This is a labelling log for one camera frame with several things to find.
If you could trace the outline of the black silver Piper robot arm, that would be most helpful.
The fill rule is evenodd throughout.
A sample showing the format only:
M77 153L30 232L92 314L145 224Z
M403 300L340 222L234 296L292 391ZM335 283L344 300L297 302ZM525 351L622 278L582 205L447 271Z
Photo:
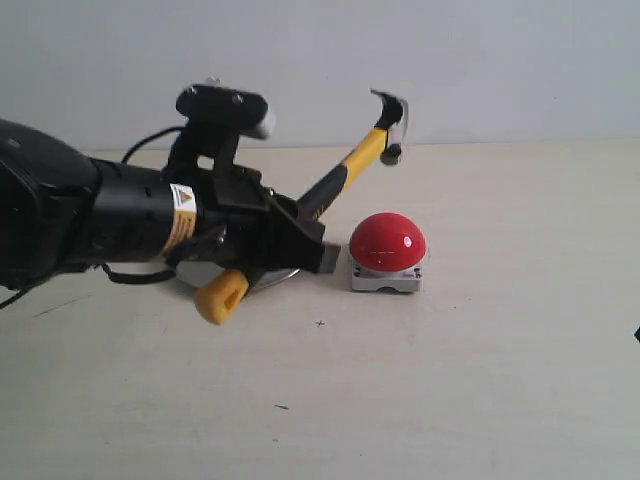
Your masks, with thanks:
M114 263L164 269L112 281L170 279L185 261L256 278L334 270L340 249L296 202L270 192L234 161L239 136L189 122L159 169L82 154L41 131L1 124L1 283L27 291L49 279Z

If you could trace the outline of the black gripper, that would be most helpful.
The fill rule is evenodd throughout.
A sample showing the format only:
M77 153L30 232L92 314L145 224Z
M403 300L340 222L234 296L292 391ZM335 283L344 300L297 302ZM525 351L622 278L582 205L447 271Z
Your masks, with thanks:
M164 168L173 200L164 262L175 271L184 261L240 268L253 241L267 229L267 269L313 274L335 271L341 247L324 241L317 211L281 194L268 195L259 171L240 165L169 164Z

